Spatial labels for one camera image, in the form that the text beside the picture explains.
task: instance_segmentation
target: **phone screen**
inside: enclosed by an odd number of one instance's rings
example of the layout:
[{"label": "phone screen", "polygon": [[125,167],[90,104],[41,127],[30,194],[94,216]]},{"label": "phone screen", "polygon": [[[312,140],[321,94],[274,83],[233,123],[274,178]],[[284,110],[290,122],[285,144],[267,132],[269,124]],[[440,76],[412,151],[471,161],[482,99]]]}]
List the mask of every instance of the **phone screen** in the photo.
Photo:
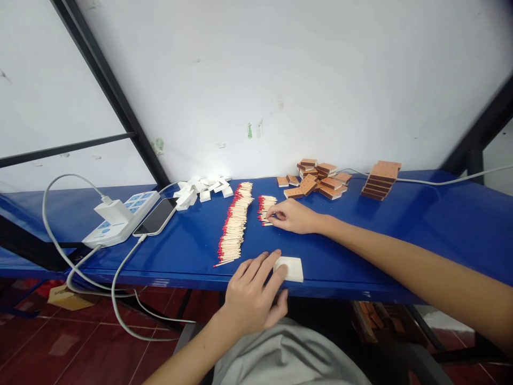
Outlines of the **phone screen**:
[{"label": "phone screen", "polygon": [[152,234],[156,233],[164,224],[166,219],[171,215],[176,206],[177,198],[163,199],[148,215],[148,217],[134,231],[134,234]]}]

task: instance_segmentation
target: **electrical cord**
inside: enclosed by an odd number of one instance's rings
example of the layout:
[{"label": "electrical cord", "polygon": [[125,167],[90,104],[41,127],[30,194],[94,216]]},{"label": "electrical cord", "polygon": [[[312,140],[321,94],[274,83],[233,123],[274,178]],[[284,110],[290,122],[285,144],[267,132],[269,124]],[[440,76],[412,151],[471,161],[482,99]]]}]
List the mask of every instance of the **electrical cord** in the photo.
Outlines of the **electrical cord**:
[{"label": "electrical cord", "polygon": [[173,182],[171,184],[168,184],[167,186],[165,186],[162,190],[159,191],[159,194],[162,194],[164,192],[164,190],[167,190],[169,187],[171,186],[174,186],[175,184],[177,184],[178,182]]},{"label": "electrical cord", "polygon": [[[116,302],[116,295],[114,293],[114,287],[116,286],[116,281],[118,280],[118,277],[119,277],[119,274],[121,273],[121,270],[123,269],[123,266],[125,265],[126,262],[128,262],[128,260],[130,259],[130,257],[134,254],[134,252],[137,250],[137,248],[139,247],[139,245],[141,243],[143,243],[143,241],[146,239],[147,237],[147,234],[143,234],[139,240],[137,241],[137,243],[135,244],[135,246],[130,250],[130,253],[127,254],[127,256],[125,257],[125,259],[123,260],[123,262],[121,262],[121,264],[119,265],[118,267],[118,270],[116,271],[115,275],[114,275],[114,278],[112,279],[112,288],[111,288],[111,296],[112,296],[112,307],[114,308],[114,314],[116,315],[116,318],[118,319],[118,322],[119,324],[121,325],[121,327],[123,329],[125,329],[125,331],[130,334],[131,336],[133,337],[136,337],[140,340],[143,340],[143,341],[153,341],[153,342],[163,342],[163,341],[174,341],[176,338],[171,338],[171,339],[163,339],[163,338],[149,338],[149,337],[144,337],[140,334],[137,334],[136,332],[132,331],[126,324],[125,322],[123,322],[123,320],[121,319],[121,315],[119,314],[119,309],[118,309],[118,304]],[[172,318],[166,318],[166,317],[161,317],[159,315],[156,315],[150,311],[148,311],[142,304],[141,302],[139,301],[139,298],[136,296],[137,298],[137,301],[139,302],[139,305],[144,309],[146,310],[149,314],[153,315],[154,317],[158,317],[158,318],[161,318],[161,319],[165,319],[165,320],[170,320],[170,321],[180,321],[180,322],[189,322],[191,324],[195,324],[196,322],[195,321],[187,321],[187,320],[177,320],[177,319],[172,319]]]},{"label": "electrical cord", "polygon": [[[428,181],[421,181],[421,180],[415,180],[415,179],[402,179],[402,178],[398,178],[397,181],[398,182],[421,183],[421,184],[427,184],[429,186],[446,186],[448,184],[463,182],[465,180],[469,180],[469,179],[475,178],[477,176],[485,175],[485,174],[488,174],[488,173],[493,173],[493,172],[500,171],[500,170],[506,170],[507,168],[513,168],[513,165],[492,168],[491,170],[481,171],[481,172],[473,174],[473,175],[464,176],[462,178],[454,179],[454,180],[447,181],[447,182],[438,182],[437,183],[437,182],[428,182]],[[354,171],[357,174],[362,174],[362,175],[365,175],[365,176],[369,176],[368,173],[363,173],[363,172],[355,170],[353,168],[345,168],[345,169],[339,170],[337,172],[346,171],[346,170],[351,170],[351,171]]]},{"label": "electrical cord", "polygon": [[[113,280],[113,283],[110,287],[107,287],[107,286],[103,286],[95,281],[93,281],[92,279],[88,278],[85,274],[83,274],[80,270],[79,270],[79,267],[82,266],[89,258],[91,258],[99,249],[102,248],[102,245],[97,245],[94,249],[92,249],[84,258],[82,258],[82,260],[80,260],[76,265],[71,262],[71,260],[68,258],[68,256],[64,253],[64,250],[60,247],[59,243],[57,242],[57,239],[55,238],[55,236],[53,235],[53,232],[50,228],[50,224],[48,223],[48,218],[46,216],[46,200],[47,200],[47,197],[48,197],[48,191],[50,190],[50,188],[53,186],[53,184],[55,182],[57,182],[59,179],[65,177],[65,176],[76,176],[77,178],[80,178],[82,179],[83,181],[87,182],[88,184],[91,185],[92,188],[94,188],[94,190],[100,195],[100,197],[102,197],[102,201],[105,202],[105,201],[110,201],[110,198],[106,195],[104,195],[100,190],[98,190],[98,188],[96,188],[96,186],[94,184],[92,184],[92,182],[90,182],[89,180],[87,180],[86,178],[80,176],[80,175],[77,175],[77,174],[64,174],[64,175],[60,175],[58,176],[57,178],[55,178],[54,180],[51,181],[51,183],[48,185],[48,187],[46,188],[45,192],[44,192],[44,195],[43,195],[43,208],[42,208],[42,216],[43,216],[43,223],[44,223],[44,226],[45,226],[45,229],[46,229],[46,232],[48,233],[48,236],[50,237],[50,239],[52,240],[54,246],[56,247],[57,251],[59,252],[59,254],[62,256],[62,258],[68,263],[68,265],[71,267],[71,271],[70,273],[68,274],[68,277],[66,279],[66,284],[67,286],[69,287],[69,289],[71,291],[74,291],[74,292],[77,292],[77,293],[81,293],[81,294],[93,294],[93,295],[100,295],[100,296],[107,296],[107,297],[112,297],[112,301],[113,301],[113,306],[114,306],[114,313],[116,313],[116,317],[118,319],[118,322],[119,324],[126,330],[127,333],[129,333],[130,335],[132,335],[133,337],[136,337],[138,339],[141,339],[141,340],[144,340],[144,341],[173,341],[175,340],[175,338],[172,338],[172,339],[159,339],[159,338],[148,338],[148,337],[143,337],[143,336],[140,336],[138,335],[137,333],[134,333],[132,332],[132,330],[130,330],[128,328],[128,326],[123,322],[123,320],[121,319],[121,317],[119,316],[119,311],[118,311],[118,307],[117,307],[117,303],[116,303],[116,298],[126,298],[126,297],[132,297],[132,296],[135,296],[135,298],[137,299],[137,302],[139,304],[139,306],[144,310],[146,311],[148,314],[151,314],[152,316],[154,317],[157,317],[157,318],[160,318],[160,319],[164,319],[164,320],[169,320],[169,321],[177,321],[177,322],[189,322],[189,323],[196,323],[195,321],[189,321],[189,320],[179,320],[179,319],[174,319],[174,318],[166,318],[166,317],[162,317],[161,315],[157,315],[157,314],[154,314],[153,312],[149,311],[148,309],[146,309],[146,307],[141,303],[141,301],[139,300],[139,296],[137,294],[137,290],[136,289],[127,289],[127,290],[133,290],[134,294],[125,294],[125,295],[119,295],[119,294],[116,294],[115,292],[116,291],[124,291],[124,289],[116,289],[115,288],[115,282],[118,278],[118,275],[119,273],[121,272],[121,269],[123,267],[123,265],[128,261],[128,259],[131,257],[131,255],[135,252],[135,250],[137,249],[137,247],[139,246],[139,244],[146,239],[147,235],[143,235],[137,242],[137,244],[132,248],[132,250],[130,251],[130,253],[127,255],[127,257],[124,259],[124,261],[122,262],[122,264],[120,265],[120,267],[118,268],[117,272],[116,272],[116,275],[114,277],[114,280]],[[175,183],[171,183],[170,185],[164,187],[161,191],[163,192],[165,189],[175,185]],[[83,279],[85,279],[87,282],[93,284],[94,286],[96,287],[99,287],[99,288],[102,288],[102,289],[105,289],[105,290],[109,290],[110,293],[102,293],[102,292],[95,292],[95,291],[85,291],[85,290],[81,290],[81,289],[78,289],[76,288],[74,285],[73,285],[73,276],[74,274],[78,274],[80,277],[82,277]]]},{"label": "electrical cord", "polygon": [[[71,267],[72,271],[74,271],[75,273],[77,273],[81,278],[83,278],[84,280],[86,280],[87,282],[93,284],[94,286],[96,287],[99,287],[101,289],[104,289],[104,290],[111,290],[111,287],[109,286],[104,286],[102,284],[99,284],[95,281],[93,281],[91,278],[88,278],[84,273],[82,273],[80,270],[78,270],[75,266],[75,264],[73,262],[71,262],[71,260],[68,258],[68,256],[66,255],[66,253],[64,253],[64,250],[62,249],[62,247],[60,247],[59,245],[59,242],[57,242],[57,239],[55,238],[55,236],[53,235],[53,232],[50,228],[50,224],[48,223],[48,218],[46,217],[46,200],[48,198],[48,191],[50,191],[50,188],[53,186],[53,184],[55,182],[57,182],[59,179],[61,178],[64,178],[65,176],[75,176],[77,178],[80,178],[82,179],[84,182],[87,182],[91,185],[92,188],[94,188],[94,190],[100,195],[100,197],[102,197],[102,199],[104,198],[108,198],[106,195],[104,195],[100,190],[98,190],[96,188],[96,186],[94,184],[92,184],[92,182],[90,182],[89,180],[87,180],[86,178],[84,178],[83,176],[80,176],[80,175],[77,175],[77,174],[63,174],[63,175],[60,175],[58,177],[56,177],[54,180],[51,181],[51,183],[48,185],[48,187],[46,188],[46,190],[44,191],[44,194],[43,194],[43,210],[42,210],[42,216],[43,216],[43,224],[44,224],[44,228],[46,229],[46,232],[48,233],[48,236],[50,237],[50,239],[52,240],[55,248],[57,249],[57,251],[59,252],[60,256],[66,261],[66,263],[68,263],[68,265]],[[97,248],[94,248],[93,251],[91,253],[89,253],[88,255],[88,258],[91,257],[98,249]],[[125,297],[133,297],[133,294],[122,294],[120,295],[120,297],[122,298],[125,298]]]}]

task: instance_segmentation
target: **wooden sticks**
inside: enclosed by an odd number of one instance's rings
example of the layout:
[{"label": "wooden sticks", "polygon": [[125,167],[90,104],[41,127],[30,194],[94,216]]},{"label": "wooden sticks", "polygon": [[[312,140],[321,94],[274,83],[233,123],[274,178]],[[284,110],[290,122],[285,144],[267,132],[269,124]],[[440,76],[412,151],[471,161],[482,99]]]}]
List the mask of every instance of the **wooden sticks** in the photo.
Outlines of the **wooden sticks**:
[{"label": "wooden sticks", "polygon": [[258,197],[258,219],[262,222],[262,226],[272,226],[273,224],[266,219],[267,210],[274,206],[277,202],[275,197],[261,195]]},{"label": "wooden sticks", "polygon": [[244,242],[244,230],[247,221],[247,208],[253,201],[251,197],[251,189],[253,184],[244,182],[239,184],[235,191],[234,201],[228,208],[228,217],[223,226],[223,235],[219,240],[220,263],[214,267],[233,262],[240,258],[240,244]]}]

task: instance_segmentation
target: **power strip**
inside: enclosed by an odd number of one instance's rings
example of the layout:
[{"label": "power strip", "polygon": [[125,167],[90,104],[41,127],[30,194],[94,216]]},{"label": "power strip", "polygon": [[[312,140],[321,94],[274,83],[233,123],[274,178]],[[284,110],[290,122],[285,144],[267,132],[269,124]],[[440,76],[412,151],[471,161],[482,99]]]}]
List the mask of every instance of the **power strip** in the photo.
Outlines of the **power strip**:
[{"label": "power strip", "polygon": [[125,206],[134,215],[129,222],[111,225],[109,222],[103,221],[84,238],[82,243],[89,248],[94,248],[99,244],[108,247],[126,241],[159,199],[160,194],[156,191],[132,195],[125,202]]}]

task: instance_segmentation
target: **finger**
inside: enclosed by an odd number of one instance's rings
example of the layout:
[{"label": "finger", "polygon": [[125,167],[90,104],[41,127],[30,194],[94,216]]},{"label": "finger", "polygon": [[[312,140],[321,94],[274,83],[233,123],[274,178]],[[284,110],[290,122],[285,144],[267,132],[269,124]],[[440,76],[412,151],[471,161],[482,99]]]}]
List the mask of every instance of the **finger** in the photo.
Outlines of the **finger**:
[{"label": "finger", "polygon": [[279,220],[285,220],[285,219],[287,219],[287,216],[286,216],[284,213],[282,213],[281,211],[278,211],[278,212],[276,213],[276,217],[277,217]]},{"label": "finger", "polygon": [[283,281],[285,281],[288,271],[289,268],[287,265],[281,265],[278,269],[276,269],[272,277],[269,279],[269,282],[267,282],[265,289],[263,290],[263,295],[267,299],[271,301],[273,300]]},{"label": "finger", "polygon": [[277,228],[282,228],[284,230],[288,230],[289,223],[286,220],[280,220],[274,217],[270,217],[268,220],[273,224],[273,226]]},{"label": "finger", "polygon": [[266,282],[267,277],[271,270],[273,270],[274,263],[278,260],[278,258],[282,255],[282,251],[280,249],[275,250],[272,254],[262,262],[262,265],[258,269],[253,282],[260,288],[263,288],[263,284]]},{"label": "finger", "polygon": [[283,215],[285,215],[285,212],[283,211],[285,209],[285,202],[281,202],[281,203],[278,203],[277,205],[274,205],[274,206],[271,206],[269,208],[269,210],[267,210],[267,215],[266,215],[266,219],[269,219],[269,217],[271,215],[273,215],[274,213],[277,213],[277,212],[280,212],[282,213]]},{"label": "finger", "polygon": [[246,273],[240,279],[243,282],[250,283],[251,280],[255,277],[258,269],[262,262],[269,256],[267,251],[264,251],[262,254],[258,256],[253,262],[251,262],[250,266],[247,268]]},{"label": "finger", "polygon": [[239,268],[235,272],[235,274],[234,274],[232,279],[233,280],[240,279],[244,275],[244,273],[246,272],[247,268],[250,266],[251,262],[253,262],[253,259],[248,259],[248,260],[245,260],[244,262],[242,262],[239,265]]},{"label": "finger", "polygon": [[280,293],[277,304],[273,306],[271,310],[269,310],[269,314],[267,314],[266,322],[263,324],[265,329],[271,329],[271,327],[274,327],[278,321],[287,315],[289,312],[289,307],[287,305],[288,296],[288,289],[285,289]]}]

